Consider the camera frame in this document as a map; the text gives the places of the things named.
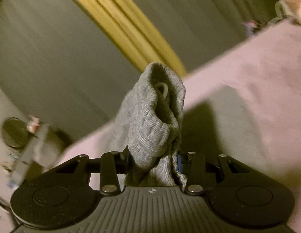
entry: pink bedsheet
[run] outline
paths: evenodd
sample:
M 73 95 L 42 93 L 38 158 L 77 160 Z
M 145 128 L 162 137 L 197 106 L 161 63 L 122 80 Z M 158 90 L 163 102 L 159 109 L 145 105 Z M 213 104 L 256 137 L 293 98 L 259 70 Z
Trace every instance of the pink bedsheet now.
M 285 21 L 269 28 L 190 74 L 184 85 L 185 111 L 225 85 L 237 90 L 259 127 L 270 175 L 295 195 L 289 226 L 301 233 L 301 27 Z M 78 154 L 100 157 L 110 126 L 73 145 L 61 162 Z

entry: silver screw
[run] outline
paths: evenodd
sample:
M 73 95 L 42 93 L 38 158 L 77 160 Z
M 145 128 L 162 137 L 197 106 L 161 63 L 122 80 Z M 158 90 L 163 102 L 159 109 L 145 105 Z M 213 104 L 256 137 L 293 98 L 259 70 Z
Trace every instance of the silver screw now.
M 102 190 L 106 193 L 112 193 L 117 191 L 117 187 L 115 185 L 105 185 Z
M 200 185 L 190 185 L 187 187 L 187 190 L 191 193 L 199 193 L 203 190 L 203 187 Z

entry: yellow wooden trim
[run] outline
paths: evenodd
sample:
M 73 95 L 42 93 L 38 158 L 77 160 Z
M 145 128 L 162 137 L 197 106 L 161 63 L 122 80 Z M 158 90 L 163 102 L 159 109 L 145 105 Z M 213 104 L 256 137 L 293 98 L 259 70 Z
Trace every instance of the yellow wooden trim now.
M 141 72 L 159 62 L 186 75 L 176 53 L 132 0 L 78 1 Z

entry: gray cloth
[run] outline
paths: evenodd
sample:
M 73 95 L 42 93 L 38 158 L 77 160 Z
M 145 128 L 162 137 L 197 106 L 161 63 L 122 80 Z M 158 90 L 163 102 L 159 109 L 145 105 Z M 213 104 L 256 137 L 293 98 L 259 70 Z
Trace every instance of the gray cloth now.
M 133 167 L 126 185 L 173 186 L 185 177 L 177 171 L 185 87 L 167 66 L 148 65 L 124 98 L 108 137 L 110 151 L 127 145 Z

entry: pink tablecloth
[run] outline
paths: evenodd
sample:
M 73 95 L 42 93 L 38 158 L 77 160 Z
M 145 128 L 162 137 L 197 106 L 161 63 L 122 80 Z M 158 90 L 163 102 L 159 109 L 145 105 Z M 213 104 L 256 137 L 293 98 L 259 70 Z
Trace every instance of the pink tablecloth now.
M 301 233 L 301 27 L 285 21 L 269 28 L 191 73 L 184 85 L 185 111 L 225 85 L 237 90 L 259 127 L 270 175 L 295 195 L 289 226 Z M 61 162 L 78 154 L 100 157 L 110 126 L 73 145 Z

